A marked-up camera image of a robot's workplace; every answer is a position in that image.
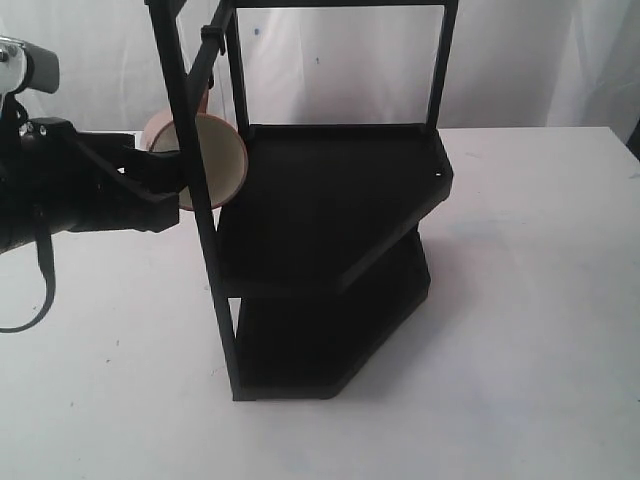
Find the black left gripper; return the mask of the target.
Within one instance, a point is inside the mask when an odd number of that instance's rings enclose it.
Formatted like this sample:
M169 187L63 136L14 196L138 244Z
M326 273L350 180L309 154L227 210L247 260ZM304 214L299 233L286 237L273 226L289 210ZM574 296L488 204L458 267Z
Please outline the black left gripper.
M125 132L80 132L71 122L39 118L1 121L1 251L32 243L36 226L49 232L137 230L160 233L180 222L179 195L142 200L115 177L150 192L180 192L179 150L136 149Z

